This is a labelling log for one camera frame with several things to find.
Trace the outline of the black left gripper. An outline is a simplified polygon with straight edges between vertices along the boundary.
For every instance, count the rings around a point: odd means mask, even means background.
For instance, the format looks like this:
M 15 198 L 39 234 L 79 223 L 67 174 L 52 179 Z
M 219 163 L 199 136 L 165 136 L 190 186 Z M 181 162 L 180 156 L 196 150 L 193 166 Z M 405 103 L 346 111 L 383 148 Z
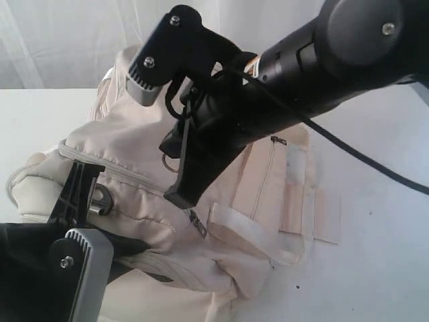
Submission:
M 73 162 L 68 178 L 48 219 L 49 224 L 1 225 L 1 320 L 61 321 L 60 287 L 50 267 L 50 246 L 67 228 L 84 227 L 99 174 L 104 166 Z M 142 253 L 149 246 L 139 240 L 100 231 L 113 245 L 108 283 L 128 269 L 116 261 Z

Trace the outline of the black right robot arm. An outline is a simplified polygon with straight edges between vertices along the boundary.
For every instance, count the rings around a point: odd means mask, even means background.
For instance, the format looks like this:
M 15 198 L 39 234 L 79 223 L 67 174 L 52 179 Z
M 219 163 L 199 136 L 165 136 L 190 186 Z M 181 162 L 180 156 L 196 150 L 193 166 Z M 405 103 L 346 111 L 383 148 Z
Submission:
M 180 161 L 165 192 L 181 209 L 204 191 L 249 144 L 304 123 L 366 165 L 423 194 L 428 187 L 388 169 L 317 125 L 358 95 L 390 85 L 428 84 L 427 1 L 326 1 L 312 21 L 259 58 L 243 52 L 186 104 L 184 119 L 164 138 L 163 153 Z

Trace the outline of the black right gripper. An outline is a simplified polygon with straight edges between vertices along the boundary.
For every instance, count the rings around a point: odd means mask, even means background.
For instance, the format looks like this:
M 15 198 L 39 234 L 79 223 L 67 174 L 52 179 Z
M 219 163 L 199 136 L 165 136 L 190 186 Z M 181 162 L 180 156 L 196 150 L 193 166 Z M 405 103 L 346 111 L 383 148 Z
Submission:
M 164 154 L 180 159 L 177 179 L 164 193 L 180 209 L 195 207 L 245 146 L 308 115 L 306 91 L 285 82 L 272 86 L 266 80 L 248 81 L 237 70 L 190 83 L 180 97 L 184 108 L 177 112 L 172 99 L 183 80 L 184 74 L 178 73 L 168 85 L 165 104 L 176 124 L 160 144 Z

